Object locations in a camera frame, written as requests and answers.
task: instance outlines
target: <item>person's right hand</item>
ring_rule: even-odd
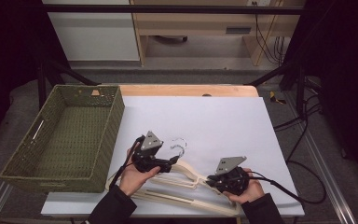
[[[249,174],[249,176],[253,176],[252,170],[248,168],[243,168],[243,170]],[[228,199],[234,203],[251,203],[252,201],[259,199],[264,196],[264,190],[261,187],[260,182],[255,179],[249,180],[249,186],[248,189],[246,189],[240,196],[232,194],[230,192],[224,191],[224,195],[228,197]]]

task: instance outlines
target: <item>white tabletop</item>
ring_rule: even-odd
[[[269,114],[260,97],[172,97],[124,96],[125,111],[117,136],[109,176],[122,165],[134,140],[152,131],[164,145],[157,158],[169,159],[178,151],[170,149],[172,140],[183,138],[187,149],[180,159],[189,163],[201,175],[213,175],[224,157],[246,156],[241,167],[273,179],[296,193]],[[270,183],[262,182],[270,192],[282,216],[303,216],[300,203]],[[181,189],[146,183],[144,189],[158,189],[174,195],[227,203],[209,189]],[[105,193],[50,193],[42,215],[78,217],[88,215]],[[186,208],[166,203],[133,199],[137,209],[133,217],[221,217],[211,211]]]

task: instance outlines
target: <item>hand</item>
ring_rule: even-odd
[[[243,168],[243,170],[249,174],[249,176],[253,176],[252,170],[251,169],[247,169],[247,168]],[[234,203],[246,203],[249,202],[251,203],[252,201],[259,199],[261,197],[264,196],[264,190],[261,187],[260,182],[258,182],[258,180],[255,179],[251,179],[249,180],[249,186],[248,189],[246,189],[240,196],[232,194],[230,192],[224,191],[223,192],[224,195],[226,195],[228,197],[228,199]]]
[[[132,164],[132,157],[127,164],[130,164],[126,167],[121,175],[121,180],[119,188],[127,195],[131,196],[135,193],[149,178],[155,176],[159,171],[159,166],[151,169],[149,172],[141,173],[135,166]]]

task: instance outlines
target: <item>wicker storage basket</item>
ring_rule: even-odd
[[[102,192],[123,112],[118,86],[55,86],[0,177],[32,192]]]

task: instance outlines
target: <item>black sleeve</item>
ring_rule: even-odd
[[[118,186],[114,186],[95,206],[87,221],[90,224],[123,223],[136,204]]]
[[[284,223],[269,193],[251,203],[243,203],[241,206],[251,224]]]

